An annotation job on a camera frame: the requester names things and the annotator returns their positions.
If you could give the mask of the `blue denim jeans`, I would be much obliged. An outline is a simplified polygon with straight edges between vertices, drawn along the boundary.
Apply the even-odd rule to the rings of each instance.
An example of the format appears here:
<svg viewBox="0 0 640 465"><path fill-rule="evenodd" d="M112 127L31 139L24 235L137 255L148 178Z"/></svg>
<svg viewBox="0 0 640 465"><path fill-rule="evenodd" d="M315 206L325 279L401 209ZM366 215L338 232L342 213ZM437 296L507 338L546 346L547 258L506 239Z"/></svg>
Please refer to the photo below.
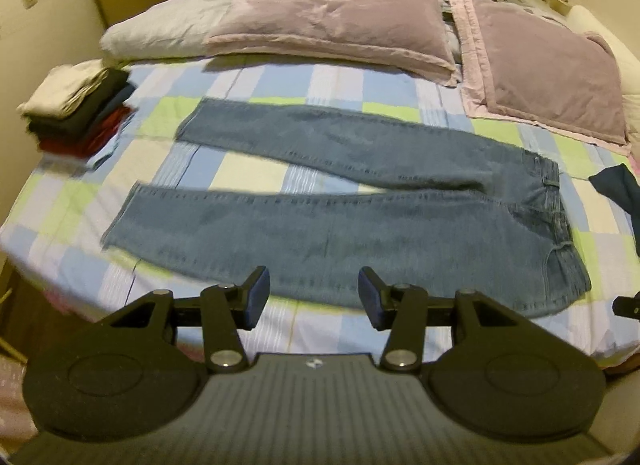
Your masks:
<svg viewBox="0 0 640 465"><path fill-rule="evenodd" d="M360 304L357 274L450 297L475 289L526 317L591 281L555 162L463 130L311 106L205 99L176 137L304 166L370 193L242 193L133 186L107 247L206 282L265 266L297 300Z"/></svg>

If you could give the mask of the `stack of folded clothes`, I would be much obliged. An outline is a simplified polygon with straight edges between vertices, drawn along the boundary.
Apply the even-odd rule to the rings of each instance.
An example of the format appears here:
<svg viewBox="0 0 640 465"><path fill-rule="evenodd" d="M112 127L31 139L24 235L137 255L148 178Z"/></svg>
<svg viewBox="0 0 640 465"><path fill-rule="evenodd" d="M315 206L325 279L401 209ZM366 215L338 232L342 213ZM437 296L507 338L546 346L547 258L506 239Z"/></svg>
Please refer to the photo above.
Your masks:
<svg viewBox="0 0 640 465"><path fill-rule="evenodd" d="M110 158L134 112L129 77L100 59L50 69L16 109L43 159L88 172Z"/></svg>

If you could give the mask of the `dark navy garment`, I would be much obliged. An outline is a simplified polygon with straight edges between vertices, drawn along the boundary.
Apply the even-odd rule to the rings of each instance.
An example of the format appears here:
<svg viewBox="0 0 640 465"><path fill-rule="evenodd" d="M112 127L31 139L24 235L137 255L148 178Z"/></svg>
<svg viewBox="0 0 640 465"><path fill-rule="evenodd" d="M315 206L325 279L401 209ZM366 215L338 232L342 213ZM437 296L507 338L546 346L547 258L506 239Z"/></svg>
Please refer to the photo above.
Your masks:
<svg viewBox="0 0 640 465"><path fill-rule="evenodd" d="M602 196L609 198L630 216L634 246L640 256L640 189L634 175L626 165L620 164L605 168L588 180Z"/></svg>

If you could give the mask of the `checkered bed sheet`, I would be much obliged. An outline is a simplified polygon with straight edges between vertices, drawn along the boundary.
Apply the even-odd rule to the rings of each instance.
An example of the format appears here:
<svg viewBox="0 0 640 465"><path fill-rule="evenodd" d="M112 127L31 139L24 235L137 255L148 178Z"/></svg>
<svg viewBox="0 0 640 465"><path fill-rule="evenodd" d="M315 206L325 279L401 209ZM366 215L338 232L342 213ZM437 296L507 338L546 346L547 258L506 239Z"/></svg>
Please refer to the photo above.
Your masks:
<svg viewBox="0 0 640 465"><path fill-rule="evenodd" d="M47 167L1 229L77 309L239 289L254 353L390 350L410 292L485 303L611 367L639 351L631 216L593 185L625 156L470 118L460 87L337 62L134 66L134 118L82 177Z"/></svg>

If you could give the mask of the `mauve pillow near headboard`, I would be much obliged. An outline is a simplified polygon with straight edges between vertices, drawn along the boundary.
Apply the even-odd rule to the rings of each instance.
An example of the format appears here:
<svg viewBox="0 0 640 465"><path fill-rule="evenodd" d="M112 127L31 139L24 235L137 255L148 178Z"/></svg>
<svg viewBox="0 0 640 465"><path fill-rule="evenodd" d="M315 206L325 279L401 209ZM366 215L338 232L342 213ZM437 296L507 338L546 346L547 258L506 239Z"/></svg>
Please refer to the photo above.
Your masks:
<svg viewBox="0 0 640 465"><path fill-rule="evenodd" d="M629 154L620 68L602 36L575 33L509 3L448 2L466 114L536 125Z"/></svg>

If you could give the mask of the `mauve pillow far side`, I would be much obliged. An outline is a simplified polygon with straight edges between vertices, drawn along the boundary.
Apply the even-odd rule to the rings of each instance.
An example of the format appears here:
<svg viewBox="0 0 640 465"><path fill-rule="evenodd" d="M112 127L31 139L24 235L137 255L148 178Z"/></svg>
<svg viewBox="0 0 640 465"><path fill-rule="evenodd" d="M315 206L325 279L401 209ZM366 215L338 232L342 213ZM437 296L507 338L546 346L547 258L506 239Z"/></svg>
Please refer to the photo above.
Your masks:
<svg viewBox="0 0 640 465"><path fill-rule="evenodd" d="M232 0L204 45L212 55L347 60L458 81L440 0Z"/></svg>

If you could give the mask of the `white striped pillow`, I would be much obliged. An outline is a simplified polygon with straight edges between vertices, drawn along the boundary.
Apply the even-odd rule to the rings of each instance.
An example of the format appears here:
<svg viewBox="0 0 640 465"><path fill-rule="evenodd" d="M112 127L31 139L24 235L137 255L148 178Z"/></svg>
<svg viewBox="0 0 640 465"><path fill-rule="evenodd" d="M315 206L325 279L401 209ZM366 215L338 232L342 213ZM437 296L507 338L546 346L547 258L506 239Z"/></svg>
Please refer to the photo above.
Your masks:
<svg viewBox="0 0 640 465"><path fill-rule="evenodd" d="M232 0L166 0L110 26L100 39L113 61L201 58Z"/></svg>

